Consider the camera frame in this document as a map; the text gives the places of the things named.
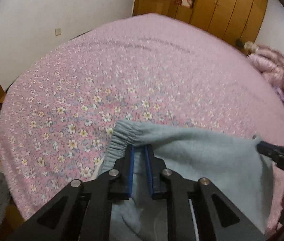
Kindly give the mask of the grey-blue fleece pants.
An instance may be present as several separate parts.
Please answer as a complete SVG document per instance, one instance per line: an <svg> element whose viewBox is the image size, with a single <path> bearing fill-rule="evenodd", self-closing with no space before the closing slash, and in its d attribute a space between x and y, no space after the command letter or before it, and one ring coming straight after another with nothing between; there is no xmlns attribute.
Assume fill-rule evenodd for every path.
<svg viewBox="0 0 284 241"><path fill-rule="evenodd" d="M116 123L101 172L110 170L128 145L134 150L131 199L113 205L110 240L166 240L166 205L147 189L144 146L185 179L206 177L262 232L272 205L272 162L259 154L259 139L243 139L200 128L120 120Z"/></svg>

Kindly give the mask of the wooden wardrobe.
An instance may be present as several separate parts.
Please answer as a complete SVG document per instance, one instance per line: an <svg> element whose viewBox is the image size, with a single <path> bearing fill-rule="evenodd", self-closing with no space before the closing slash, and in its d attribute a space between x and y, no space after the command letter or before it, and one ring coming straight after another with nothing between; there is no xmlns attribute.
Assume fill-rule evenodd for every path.
<svg viewBox="0 0 284 241"><path fill-rule="evenodd" d="M134 15L156 13L200 28L241 50L260 31L268 0L135 0Z"/></svg>

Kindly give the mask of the pink quilted blanket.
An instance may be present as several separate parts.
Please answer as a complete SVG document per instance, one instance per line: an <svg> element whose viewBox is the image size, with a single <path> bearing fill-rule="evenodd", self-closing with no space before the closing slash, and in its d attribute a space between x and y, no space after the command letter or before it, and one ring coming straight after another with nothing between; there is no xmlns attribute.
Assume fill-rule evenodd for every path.
<svg viewBox="0 0 284 241"><path fill-rule="evenodd" d="M284 92L284 54L261 45L256 53L248 53L247 59L269 84Z"/></svg>

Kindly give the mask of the plush toy on blanket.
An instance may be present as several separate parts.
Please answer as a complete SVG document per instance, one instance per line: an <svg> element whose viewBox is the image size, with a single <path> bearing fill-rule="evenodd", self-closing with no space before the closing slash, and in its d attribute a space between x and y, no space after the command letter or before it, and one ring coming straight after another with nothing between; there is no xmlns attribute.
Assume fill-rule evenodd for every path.
<svg viewBox="0 0 284 241"><path fill-rule="evenodd" d="M248 53L256 53L259 50L259 46L254 42L247 41L244 44L244 50Z"/></svg>

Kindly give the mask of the pink floral bed sheet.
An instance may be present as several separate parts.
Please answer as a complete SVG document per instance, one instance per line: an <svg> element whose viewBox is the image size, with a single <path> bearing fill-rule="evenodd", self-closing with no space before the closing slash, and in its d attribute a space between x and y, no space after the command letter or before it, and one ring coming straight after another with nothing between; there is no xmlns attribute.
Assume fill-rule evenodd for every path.
<svg viewBox="0 0 284 241"><path fill-rule="evenodd" d="M284 104L238 50L157 14L115 21L59 46L8 90L0 159L24 219L70 181L97 177L120 120L284 146ZM264 234L284 190L284 173L272 171Z"/></svg>

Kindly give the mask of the white wall socket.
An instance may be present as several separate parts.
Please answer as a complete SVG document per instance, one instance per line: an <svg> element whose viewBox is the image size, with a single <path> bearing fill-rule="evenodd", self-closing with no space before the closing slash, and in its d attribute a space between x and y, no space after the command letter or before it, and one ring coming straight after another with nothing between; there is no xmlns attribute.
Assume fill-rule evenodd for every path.
<svg viewBox="0 0 284 241"><path fill-rule="evenodd" d="M61 28L56 28L55 29L55 35L56 36L59 36L59 35L61 35L62 34L62 29Z"/></svg>

